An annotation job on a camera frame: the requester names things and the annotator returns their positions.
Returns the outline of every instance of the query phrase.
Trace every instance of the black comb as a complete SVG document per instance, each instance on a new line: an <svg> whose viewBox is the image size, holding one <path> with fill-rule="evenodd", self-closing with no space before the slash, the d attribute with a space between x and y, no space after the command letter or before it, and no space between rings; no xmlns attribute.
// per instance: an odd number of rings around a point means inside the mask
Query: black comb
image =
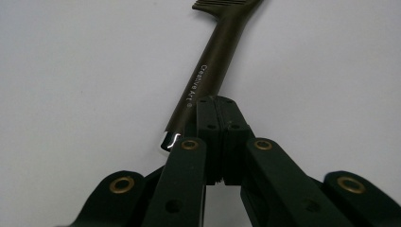
<svg viewBox="0 0 401 227"><path fill-rule="evenodd" d="M185 126L196 122L196 103L218 94L239 38L254 10L263 0L198 0L192 9L212 14L218 24L171 116L162 149L170 151Z"/></svg>

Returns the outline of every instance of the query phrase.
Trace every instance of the black plastic part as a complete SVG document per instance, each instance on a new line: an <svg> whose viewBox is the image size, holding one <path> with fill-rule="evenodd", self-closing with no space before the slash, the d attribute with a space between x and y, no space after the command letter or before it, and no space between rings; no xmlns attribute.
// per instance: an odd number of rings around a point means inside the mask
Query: black plastic part
<svg viewBox="0 0 401 227"><path fill-rule="evenodd" d="M207 184L224 180L241 185L245 145L254 137L241 111L230 98L206 96L197 104L198 137L208 146Z"/></svg>
<svg viewBox="0 0 401 227"><path fill-rule="evenodd" d="M199 138L179 140L168 156L142 227L201 226L206 146Z"/></svg>
<svg viewBox="0 0 401 227"><path fill-rule="evenodd" d="M255 226L353 226L275 142L250 139L246 164L241 197Z"/></svg>
<svg viewBox="0 0 401 227"><path fill-rule="evenodd" d="M133 187L124 193L114 193L111 184L118 179L131 178ZM125 181L115 187L126 187ZM77 219L69 227L139 226L146 201L144 177L135 172L120 171L105 178L85 202Z"/></svg>
<svg viewBox="0 0 401 227"><path fill-rule="evenodd" d="M323 191L356 226L401 226L401 207L356 174L327 174Z"/></svg>
<svg viewBox="0 0 401 227"><path fill-rule="evenodd" d="M147 203L146 203L146 207L144 207L144 210L146 210L150 199L153 197L154 190L156 189L156 186L159 183L160 176L162 176L164 169L165 169L165 167L161 166L160 168L158 168L157 170L153 171L152 173L150 173L149 175L147 175L145 177L145 181L146 181L147 185L146 185L143 197L147 201Z"/></svg>

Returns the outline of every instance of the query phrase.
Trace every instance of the comb teeth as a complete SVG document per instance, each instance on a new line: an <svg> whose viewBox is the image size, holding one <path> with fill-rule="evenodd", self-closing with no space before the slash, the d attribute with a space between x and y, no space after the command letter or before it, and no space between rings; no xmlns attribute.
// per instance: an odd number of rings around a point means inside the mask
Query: comb teeth
<svg viewBox="0 0 401 227"><path fill-rule="evenodd" d="M232 6L244 5L247 0L198 0L195 5L197 6Z"/></svg>

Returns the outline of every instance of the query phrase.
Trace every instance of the metal rivet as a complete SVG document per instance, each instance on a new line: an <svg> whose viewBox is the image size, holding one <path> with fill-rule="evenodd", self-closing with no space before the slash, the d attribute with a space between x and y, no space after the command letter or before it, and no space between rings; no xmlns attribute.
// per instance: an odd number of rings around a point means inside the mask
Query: metal rivet
<svg viewBox="0 0 401 227"><path fill-rule="evenodd" d="M273 147L273 145L266 140L256 140L254 142L254 146L257 147L258 149L271 149Z"/></svg>
<svg viewBox="0 0 401 227"><path fill-rule="evenodd" d="M351 177L339 177L337 183L342 189L355 194L362 194L366 191L365 186L361 182Z"/></svg>
<svg viewBox="0 0 401 227"><path fill-rule="evenodd" d="M110 183L109 188L115 194L123 194L123 193L130 191L134 185L135 185L135 182L134 182L133 178L120 177L120 178L112 181L112 183Z"/></svg>
<svg viewBox="0 0 401 227"><path fill-rule="evenodd" d="M199 144L195 140L185 140L181 143L181 147L184 149L196 149Z"/></svg>

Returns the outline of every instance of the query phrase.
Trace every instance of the white background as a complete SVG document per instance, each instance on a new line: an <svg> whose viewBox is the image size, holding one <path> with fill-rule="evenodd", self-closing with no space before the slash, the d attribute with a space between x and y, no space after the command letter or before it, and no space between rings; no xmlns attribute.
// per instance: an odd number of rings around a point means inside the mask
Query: white background
<svg viewBox="0 0 401 227"><path fill-rule="evenodd" d="M215 26L192 1L0 3L0 226L74 221L97 184L148 175ZM401 1L264 2L221 96L311 177L355 172L401 202ZM204 226L250 226L208 187Z"/></svg>

